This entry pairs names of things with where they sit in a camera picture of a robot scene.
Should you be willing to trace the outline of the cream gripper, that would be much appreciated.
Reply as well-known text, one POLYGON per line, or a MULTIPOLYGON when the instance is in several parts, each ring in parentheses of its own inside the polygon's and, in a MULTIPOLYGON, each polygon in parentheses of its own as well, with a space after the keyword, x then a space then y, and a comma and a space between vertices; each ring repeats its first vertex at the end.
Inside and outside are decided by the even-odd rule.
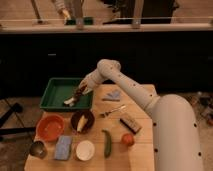
POLYGON ((93 91, 93 88, 90 85, 91 79, 86 76, 79 84, 79 88, 82 90, 82 94, 86 95, 93 91))

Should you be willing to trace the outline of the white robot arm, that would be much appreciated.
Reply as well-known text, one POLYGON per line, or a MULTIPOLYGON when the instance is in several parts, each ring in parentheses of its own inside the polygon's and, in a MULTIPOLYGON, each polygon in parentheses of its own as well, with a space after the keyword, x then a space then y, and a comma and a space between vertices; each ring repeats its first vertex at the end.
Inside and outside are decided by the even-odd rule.
POLYGON ((80 82, 87 94, 106 80, 113 81, 152 119, 155 171, 204 171, 195 113, 176 94, 159 96, 124 75, 116 60, 101 59, 80 82))

